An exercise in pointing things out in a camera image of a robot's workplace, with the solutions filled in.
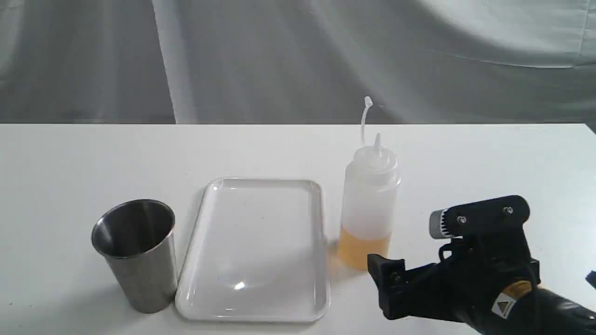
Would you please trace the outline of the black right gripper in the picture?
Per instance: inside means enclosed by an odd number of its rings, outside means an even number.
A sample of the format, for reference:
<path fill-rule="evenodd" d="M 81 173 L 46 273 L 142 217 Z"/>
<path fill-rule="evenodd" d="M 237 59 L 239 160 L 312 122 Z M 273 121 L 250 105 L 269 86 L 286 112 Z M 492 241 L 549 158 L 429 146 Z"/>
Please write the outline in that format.
<path fill-rule="evenodd" d="M 406 269 L 405 260 L 367 255 L 367 269 L 388 320 L 538 322 L 540 263 L 523 227 L 528 202 L 509 195 L 435 210 L 429 233 L 452 238 L 438 263 Z"/>

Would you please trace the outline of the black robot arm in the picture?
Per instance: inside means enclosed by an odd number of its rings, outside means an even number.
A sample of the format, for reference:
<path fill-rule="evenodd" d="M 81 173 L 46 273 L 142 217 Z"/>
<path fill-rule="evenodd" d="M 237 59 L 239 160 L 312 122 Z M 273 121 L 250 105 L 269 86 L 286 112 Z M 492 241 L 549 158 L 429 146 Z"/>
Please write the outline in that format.
<path fill-rule="evenodd" d="M 430 214 L 430 236 L 448 240 L 438 263 L 406 269 L 404 259 L 370 253 L 385 318 L 464 323 L 482 335 L 593 335 L 593 310 L 541 288 L 529 217 L 519 195 L 460 204 Z"/>

